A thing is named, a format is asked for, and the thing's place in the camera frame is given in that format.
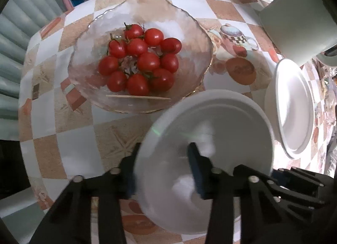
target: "empty bowl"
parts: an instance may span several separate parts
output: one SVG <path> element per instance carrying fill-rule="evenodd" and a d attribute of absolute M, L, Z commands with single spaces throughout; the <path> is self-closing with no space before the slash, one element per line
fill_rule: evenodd
<path fill-rule="evenodd" d="M 276 66 L 266 91 L 265 113 L 287 156 L 299 159 L 312 138 L 315 114 L 308 82 L 290 59 Z"/>
<path fill-rule="evenodd" d="M 209 222 L 212 201 L 195 190 L 187 158 L 191 142 L 229 174 L 239 164 L 269 174 L 273 162 L 270 123 L 250 98 L 207 90 L 168 109 L 146 134 L 134 171 L 142 211 L 174 233 L 205 233 Z"/>
<path fill-rule="evenodd" d="M 97 71 L 99 60 L 107 53 L 110 33 L 113 37 L 124 37 L 124 22 L 139 23 L 145 29 L 158 28 L 165 38 L 174 37 L 181 41 L 182 50 L 177 54 L 179 69 L 173 87 L 167 92 L 150 94 L 170 100 L 107 97 L 128 95 L 126 91 L 111 92 L 105 85 L 106 78 Z M 149 113 L 170 107 L 192 93 L 211 63 L 212 50 L 212 41 L 198 22 L 169 1 L 126 0 L 98 16 L 77 39 L 68 73 L 79 92 L 102 109 Z"/>

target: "curtain fold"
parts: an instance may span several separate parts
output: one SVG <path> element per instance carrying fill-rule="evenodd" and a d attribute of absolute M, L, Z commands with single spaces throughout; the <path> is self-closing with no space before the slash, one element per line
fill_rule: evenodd
<path fill-rule="evenodd" d="M 9 0 L 0 14 L 0 139 L 19 140 L 18 98 L 30 38 L 65 10 L 62 0 Z"/>

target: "wooden skewer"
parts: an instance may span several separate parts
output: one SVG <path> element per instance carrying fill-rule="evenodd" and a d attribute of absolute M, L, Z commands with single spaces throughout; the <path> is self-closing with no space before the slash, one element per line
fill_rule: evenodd
<path fill-rule="evenodd" d="M 161 99 L 161 100 L 170 100 L 171 99 L 171 98 L 163 98 L 163 97 L 131 96 L 131 95 L 107 95 L 107 97 L 112 97 L 112 98 L 134 98 L 134 99 Z"/>

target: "bowl rim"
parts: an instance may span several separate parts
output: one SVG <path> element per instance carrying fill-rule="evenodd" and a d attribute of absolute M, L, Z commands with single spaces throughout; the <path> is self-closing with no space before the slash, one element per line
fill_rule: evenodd
<path fill-rule="evenodd" d="M 305 139 L 303 140 L 302 144 L 296 149 L 293 150 L 289 147 L 288 142 L 285 138 L 285 133 L 283 131 L 283 126 L 281 122 L 281 117 L 280 117 L 280 108 L 279 108 L 279 95 L 278 95 L 278 81 L 280 78 L 280 68 L 287 66 L 288 72 L 297 74 L 299 78 L 302 80 L 302 83 L 304 84 L 304 88 L 307 92 L 307 103 L 309 107 L 309 112 L 310 112 L 310 118 L 309 118 L 309 126 L 307 129 L 307 135 Z M 314 101 L 313 101 L 313 96 L 311 93 L 311 90 L 309 88 L 308 81 L 305 79 L 302 70 L 299 68 L 299 66 L 293 62 L 291 59 L 284 58 L 279 63 L 276 65 L 275 69 L 275 86 L 274 86 L 274 91 L 275 91 L 275 99 L 276 99 L 276 112 L 277 112 L 277 129 L 280 134 L 280 143 L 282 145 L 282 148 L 284 149 L 285 153 L 290 159 L 296 160 L 301 157 L 301 154 L 304 152 L 306 147 L 308 146 L 309 142 L 311 141 L 313 132 L 314 132 L 314 120 L 315 120 L 315 109 L 314 109 Z"/>
<path fill-rule="evenodd" d="M 123 2 L 117 4 L 116 6 L 114 6 L 113 8 L 109 8 L 109 9 L 106 9 L 104 12 L 102 12 L 102 14 L 96 16 L 86 27 L 86 29 L 75 39 L 75 42 L 74 42 L 74 45 L 73 45 L 73 51 L 70 55 L 70 60 L 69 60 L 69 63 L 68 63 L 68 67 L 67 67 L 67 73 L 69 75 L 69 68 L 70 68 L 70 64 L 71 64 L 71 61 L 72 59 L 74 58 L 74 54 L 75 54 L 75 51 L 76 51 L 76 48 L 77 48 L 77 43 L 78 43 L 78 40 L 83 36 L 83 34 L 85 32 L 87 32 L 89 30 L 89 28 L 91 27 L 91 25 L 99 18 L 103 17 L 105 14 L 107 14 L 108 12 L 111 12 L 111 11 L 114 11 L 117 7 L 121 6 L 122 4 L 124 4 L 126 1 L 128 0 L 124 0 Z M 190 92 L 188 92 L 185 96 L 183 96 L 180 100 L 178 100 L 177 102 L 175 102 L 174 104 L 176 103 L 179 103 L 181 100 L 183 100 L 184 98 L 194 94 L 196 92 L 196 90 L 201 86 L 201 84 L 203 83 L 203 79 L 206 75 L 206 73 L 208 72 L 209 68 L 211 67 L 212 63 L 213 63 L 213 58 L 214 58 L 214 55 L 213 55 L 213 41 L 212 39 L 210 38 L 210 36 L 208 35 L 208 33 L 206 32 L 206 30 L 199 24 L 199 22 L 193 18 L 187 11 L 175 6 L 173 3 L 169 2 L 168 0 L 163 0 L 163 1 L 166 1 L 169 3 L 169 5 L 172 5 L 173 7 L 175 7 L 176 9 L 179 9 L 181 10 L 183 13 L 187 14 L 196 24 L 197 26 L 199 27 L 199 29 L 201 30 L 201 32 L 203 32 L 205 35 L 206 35 L 206 38 L 208 39 L 209 43 L 210 43 L 210 61 L 209 61 L 209 65 L 208 67 L 206 68 L 205 72 L 202 74 L 202 76 L 200 77 L 200 83 L 198 83 L 198 85 L 196 87 L 194 87 L 193 89 L 191 89 Z M 149 114 L 149 113 L 153 113 L 153 112 L 156 112 L 156 111 L 160 111 L 160 110 L 164 110 L 166 108 L 170 108 L 172 107 L 172 105 L 174 104 L 171 104 L 169 105 L 168 107 L 165 107 L 165 108 L 156 108 L 156 109 L 153 109 L 153 110 L 146 110 L 146 111 L 138 111 L 137 113 L 139 114 Z M 125 110 L 120 110 L 120 109 L 113 109 L 113 110 L 109 110 L 109 112 L 117 112 L 117 113 L 132 113 L 130 111 L 125 111 Z"/>
<path fill-rule="evenodd" d="M 146 162 L 147 158 L 149 158 L 152 154 L 155 153 L 155 148 L 158 145 L 158 143 L 161 140 L 162 134 L 170 127 L 170 125 L 184 112 L 188 111 L 189 109 L 193 108 L 194 106 L 197 106 L 203 102 L 211 101 L 214 99 L 232 99 L 239 101 L 241 103 L 249 105 L 252 109 L 254 109 L 260 117 L 264 120 L 268 130 L 269 130 L 269 139 L 271 143 L 271 163 L 270 163 L 270 171 L 269 174 L 273 170 L 273 162 L 274 162 L 274 134 L 272 130 L 271 123 L 267 117 L 267 115 L 264 113 L 264 111 L 261 109 L 261 107 L 254 102 L 252 99 L 248 98 L 247 96 L 244 96 L 238 92 L 225 90 L 225 89 L 213 89 L 213 90 L 206 90 L 199 92 L 198 94 L 188 97 L 184 99 L 183 101 L 180 101 L 176 103 L 174 106 L 169 108 L 167 111 L 165 111 L 151 126 L 149 131 L 146 133 L 142 144 L 139 148 L 138 154 L 136 156 L 135 165 L 134 165 L 134 175 L 135 175 L 135 181 L 136 181 L 136 193 L 137 193 L 137 200 L 140 205 L 140 208 L 144 212 L 145 215 L 147 215 L 147 211 L 144 210 L 144 205 L 147 205 L 146 199 L 139 195 L 139 178 L 143 178 L 143 173 L 145 171 L 144 169 L 144 163 Z M 240 220 L 240 216 L 235 218 L 235 222 L 238 222 Z M 182 234 L 201 234 L 205 232 L 187 232 L 187 231 L 174 231 L 175 233 L 182 233 Z"/>

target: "tablecloth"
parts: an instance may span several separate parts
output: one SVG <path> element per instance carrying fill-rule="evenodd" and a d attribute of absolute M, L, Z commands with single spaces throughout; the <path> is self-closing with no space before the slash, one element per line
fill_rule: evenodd
<path fill-rule="evenodd" d="M 99 176 L 118 166 L 163 112 L 107 112 L 82 97 L 68 79 L 67 67 L 76 38 L 97 16 L 123 1 L 89 0 L 60 15 L 30 40 L 20 87 L 19 130 L 26 171 L 43 210 L 50 208 L 73 176 Z M 222 88 L 237 91 L 263 108 L 267 85 L 276 62 L 282 58 L 258 18 L 259 11 L 267 4 L 261 0 L 167 1 L 187 11 L 213 40 L 213 63 L 198 90 Z M 235 76 L 235 70 L 228 72 L 219 57 L 219 51 L 223 49 L 216 34 L 225 24 L 235 26 L 251 39 L 252 44 L 252 41 L 258 44 L 258 63 L 254 64 L 257 78 L 249 85 Z M 295 161 L 290 160 L 275 141 L 274 168 L 296 166 L 322 172 L 329 141 L 328 125 L 324 122 L 324 96 L 312 61 L 304 65 L 303 73 L 316 107 L 313 139 L 303 157 Z M 204 242 L 204 235 L 179 235 L 159 228 L 142 214 L 135 200 L 121 200 L 121 210 L 129 243 Z M 93 218 L 96 217 L 97 201 L 93 200 Z M 93 243 L 96 241 L 97 235 L 93 234 Z"/>

